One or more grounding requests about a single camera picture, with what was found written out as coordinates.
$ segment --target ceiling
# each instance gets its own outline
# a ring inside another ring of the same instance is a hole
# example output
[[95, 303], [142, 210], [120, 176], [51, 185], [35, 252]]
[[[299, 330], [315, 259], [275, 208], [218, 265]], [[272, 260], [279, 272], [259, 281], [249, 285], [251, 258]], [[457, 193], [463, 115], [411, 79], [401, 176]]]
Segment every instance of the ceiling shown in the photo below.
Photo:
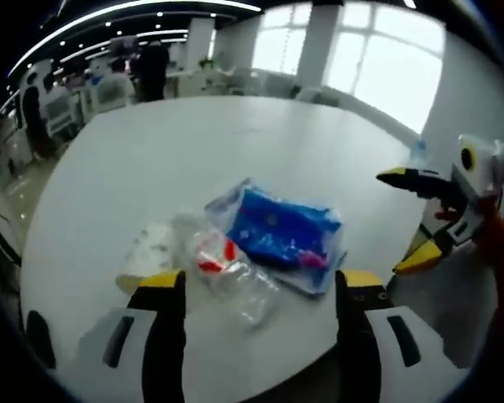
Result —
[[[32, 47], [60, 27], [89, 13], [116, 4], [125, 3], [124, 0], [38, 0], [38, 2], [18, 2], [14, 10], [10, 2], [0, 2], [0, 105], [8, 98], [8, 92], [14, 90], [15, 83], [26, 71], [28, 63], [35, 63], [43, 59], [54, 59], [56, 68], [59, 60], [77, 52], [81, 45], [84, 47], [98, 44], [117, 36], [117, 31], [123, 35], [137, 34], [153, 30], [188, 29], [194, 17], [207, 17], [211, 13], [216, 16], [216, 29], [227, 24], [251, 18], [256, 11], [230, 7], [228, 5], [185, 2], [157, 3], [125, 8], [112, 13], [92, 18], [83, 24], [68, 29], [63, 34], [36, 50], [18, 68], [9, 79], [8, 73], [19, 59]], [[287, 0], [239, 0], [250, 6], [265, 10], [284, 3], [294, 3]], [[474, 46], [486, 52], [491, 58], [494, 52], [486, 44], [483, 36], [478, 33], [469, 18], [450, 1], [413, 0], [417, 9], [446, 22], [447, 28], [464, 37]], [[341, 0], [314, 0], [316, 4], [340, 4]], [[382, 0], [382, 3], [403, 5], [403, 0]], [[182, 34], [165, 35], [165, 39], [182, 38]]]

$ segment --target white table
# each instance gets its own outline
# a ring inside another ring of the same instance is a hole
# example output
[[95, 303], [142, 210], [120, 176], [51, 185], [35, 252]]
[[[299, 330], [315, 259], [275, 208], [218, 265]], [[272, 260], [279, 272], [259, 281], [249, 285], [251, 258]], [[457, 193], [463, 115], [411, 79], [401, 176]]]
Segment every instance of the white table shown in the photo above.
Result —
[[[197, 97], [98, 115], [57, 165], [34, 214], [21, 270], [24, 320], [37, 310], [48, 321], [59, 373], [97, 319], [127, 304], [114, 279], [140, 230], [200, 212], [248, 176], [276, 195], [337, 207], [347, 223], [344, 266], [387, 282], [424, 202], [375, 175], [408, 153], [357, 115], [273, 98]], [[333, 287], [316, 301], [282, 288], [275, 317], [251, 334], [228, 324], [195, 277], [187, 287], [189, 403], [250, 398], [335, 343]]]

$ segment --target white wall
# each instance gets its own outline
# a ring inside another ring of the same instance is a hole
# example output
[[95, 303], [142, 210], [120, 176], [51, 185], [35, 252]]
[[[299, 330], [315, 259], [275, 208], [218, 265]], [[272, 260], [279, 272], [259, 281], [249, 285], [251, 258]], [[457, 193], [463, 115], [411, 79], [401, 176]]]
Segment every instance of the white wall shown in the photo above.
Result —
[[448, 34], [437, 95], [422, 133], [439, 169], [449, 168], [462, 133], [504, 141], [504, 75], [479, 50]]
[[340, 6], [314, 6], [302, 47], [297, 82], [301, 86], [321, 86], [331, 50]]
[[221, 59], [222, 68], [251, 68], [255, 39], [258, 36], [262, 16], [253, 17], [220, 29], [215, 40], [214, 57]]
[[198, 62], [207, 57], [211, 34], [214, 30], [214, 18], [193, 18], [186, 42], [186, 69], [198, 70]]

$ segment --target round table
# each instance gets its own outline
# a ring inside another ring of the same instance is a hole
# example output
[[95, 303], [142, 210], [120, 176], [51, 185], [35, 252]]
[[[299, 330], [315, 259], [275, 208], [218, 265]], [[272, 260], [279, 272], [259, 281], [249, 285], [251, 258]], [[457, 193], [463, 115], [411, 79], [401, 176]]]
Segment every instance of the round table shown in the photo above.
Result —
[[[405, 144], [353, 113], [274, 98], [185, 98], [96, 116], [55, 168], [34, 214], [21, 270], [24, 320], [36, 310], [49, 323], [59, 374], [80, 337], [126, 306], [114, 279], [141, 229], [201, 212], [246, 177], [278, 196], [336, 207], [346, 223], [344, 267], [387, 282], [424, 201], [375, 175], [408, 155]], [[258, 395], [336, 340], [333, 284], [317, 299], [282, 286], [276, 314], [254, 332], [226, 321], [194, 276], [187, 304], [189, 403]]]

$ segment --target desk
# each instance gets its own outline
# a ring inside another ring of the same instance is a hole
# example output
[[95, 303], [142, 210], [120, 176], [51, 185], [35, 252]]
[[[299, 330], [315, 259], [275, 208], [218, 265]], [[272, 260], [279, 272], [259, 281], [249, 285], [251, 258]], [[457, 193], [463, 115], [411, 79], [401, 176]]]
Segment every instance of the desk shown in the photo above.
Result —
[[[276, 195], [338, 208], [347, 223], [344, 266], [388, 281], [424, 201], [375, 175], [408, 154], [405, 144], [353, 113], [275, 98], [194, 97], [98, 115], [39, 200], [21, 270], [24, 320], [30, 310], [47, 320], [60, 374], [79, 338], [110, 309], [126, 306], [114, 279], [141, 229], [177, 212], [200, 212], [249, 176]], [[258, 395], [334, 345], [333, 287], [315, 301], [282, 287], [280, 300], [266, 326], [243, 334], [188, 276], [188, 403]]]

